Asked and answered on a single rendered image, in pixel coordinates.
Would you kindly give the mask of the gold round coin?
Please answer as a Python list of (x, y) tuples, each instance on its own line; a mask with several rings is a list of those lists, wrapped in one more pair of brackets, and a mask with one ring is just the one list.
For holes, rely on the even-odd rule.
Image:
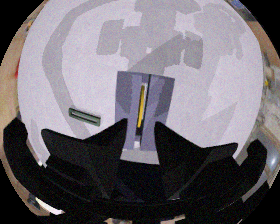
[(137, 120), (137, 127), (141, 127), (141, 120), (143, 120), (144, 96), (145, 96), (145, 85), (143, 85), (143, 87), (141, 87), (140, 105), (139, 105), (139, 120)]

